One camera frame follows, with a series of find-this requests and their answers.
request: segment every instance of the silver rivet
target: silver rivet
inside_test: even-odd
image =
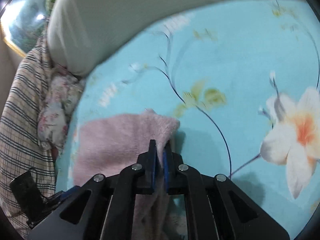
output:
[[[96,182],[100,182],[104,179],[104,176],[102,174],[97,174],[93,177],[93,180]]]
[[[227,177],[223,174],[217,175],[217,181],[224,182],[226,179],[227,179]]]
[[[186,171],[187,169],[189,169],[188,165],[185,164],[180,164],[178,168],[180,171]]]
[[[141,170],[142,169],[142,165],[139,163],[135,163],[134,165],[132,165],[132,169],[135,171]]]

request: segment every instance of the light blue fabric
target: light blue fabric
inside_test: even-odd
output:
[[[170,56],[162,31],[171,40]],[[172,68],[176,68],[175,88],[184,99],[194,93],[194,84],[204,84],[198,105],[200,101],[207,103],[210,96],[205,93],[213,91],[208,89],[217,89],[218,103],[210,110],[202,109],[223,133],[235,171],[259,153],[261,142],[271,130],[269,120],[258,114],[259,107],[267,109],[266,100],[275,94],[269,83],[270,72],[275,71],[279,90],[299,101],[307,87],[317,86],[316,46],[320,47],[320,24],[309,5],[297,0],[230,1],[155,23],[88,77],[72,117],[65,152],[57,161],[56,190],[73,186],[77,131],[84,123],[115,114],[141,113],[145,108],[162,115],[177,115],[175,109],[182,101],[166,76],[154,68],[166,72],[160,56],[170,62],[167,73],[171,81]],[[192,100],[191,97],[186,102],[188,109],[180,107],[184,113],[179,113],[182,116],[176,151],[202,174],[229,175],[225,142]],[[316,167],[310,183],[293,199],[287,186],[286,166],[258,158],[236,172],[232,181],[293,239],[319,203],[319,177],[320,168]]]

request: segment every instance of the striped cloth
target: striped cloth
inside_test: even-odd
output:
[[[55,191],[51,152],[37,138],[37,119],[44,107],[51,76],[46,28],[37,45],[20,63],[0,120],[0,206],[14,228],[27,238],[27,218],[20,211],[9,183],[35,167],[33,178],[44,196]]]

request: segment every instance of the yellow trim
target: yellow trim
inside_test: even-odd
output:
[[[2,27],[2,24],[1,24],[1,19],[0,19],[0,27],[1,27],[1,33],[3,35],[3,41],[5,44],[7,44],[7,46],[12,49],[15,53],[17,53],[19,56],[21,57],[25,57],[27,54],[22,50],[20,49],[17,45],[15,45],[12,41],[8,40],[6,37],[5,37],[5,33],[4,33],[4,30],[3,30],[3,27]]]

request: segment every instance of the pink cloth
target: pink cloth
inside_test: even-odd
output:
[[[155,114],[122,114],[85,124],[80,129],[80,147],[74,166],[74,184],[82,186],[97,173],[106,177],[136,163],[138,155],[148,151],[151,139],[156,140],[162,165],[166,142],[179,128],[174,118]],[[164,190],[163,174],[156,179],[153,195],[137,195],[132,227],[132,240],[167,239],[162,228],[169,197]]]

